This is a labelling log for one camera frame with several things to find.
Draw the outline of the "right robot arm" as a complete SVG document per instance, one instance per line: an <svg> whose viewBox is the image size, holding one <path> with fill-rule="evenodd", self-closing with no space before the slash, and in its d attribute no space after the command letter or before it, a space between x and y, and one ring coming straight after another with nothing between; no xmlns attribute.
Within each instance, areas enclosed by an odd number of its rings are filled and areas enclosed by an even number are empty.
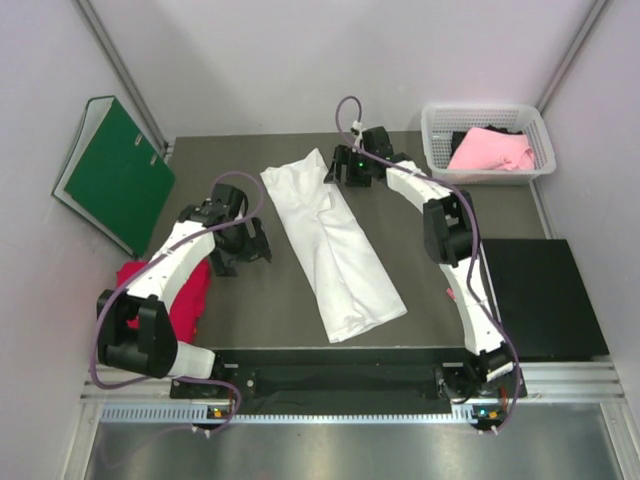
<svg viewBox="0 0 640 480"><path fill-rule="evenodd" d="M455 403L492 394L512 372L514 360L483 284L481 242L470 195L428 177L409 156L395 152L384 127L366 129L356 120L350 131L353 139L334 149L324 182L368 187L374 179L383 181L420 211L424 248L449 282L471 354L459 379L442 376L442 394Z"/></svg>

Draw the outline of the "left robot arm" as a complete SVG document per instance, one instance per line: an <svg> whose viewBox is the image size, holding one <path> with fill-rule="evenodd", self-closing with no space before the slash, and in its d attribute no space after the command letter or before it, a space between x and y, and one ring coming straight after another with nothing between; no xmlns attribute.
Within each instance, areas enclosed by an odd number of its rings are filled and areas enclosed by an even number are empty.
<svg viewBox="0 0 640 480"><path fill-rule="evenodd" d="M151 261L97 302L99 364L145 378L192 378L205 396L226 387L215 353L179 340L170 310L196 268L209 263L219 277L235 275L238 263L271 261L262 222L250 214L245 192L218 184L200 205L186 207Z"/></svg>

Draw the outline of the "white t shirt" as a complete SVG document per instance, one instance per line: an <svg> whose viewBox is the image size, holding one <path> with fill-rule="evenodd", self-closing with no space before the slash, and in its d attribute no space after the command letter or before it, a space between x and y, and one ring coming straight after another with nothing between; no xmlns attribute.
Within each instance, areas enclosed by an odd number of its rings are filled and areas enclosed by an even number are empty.
<svg viewBox="0 0 640 480"><path fill-rule="evenodd" d="M408 312L319 150L261 173L304 271L325 332L339 343Z"/></svg>

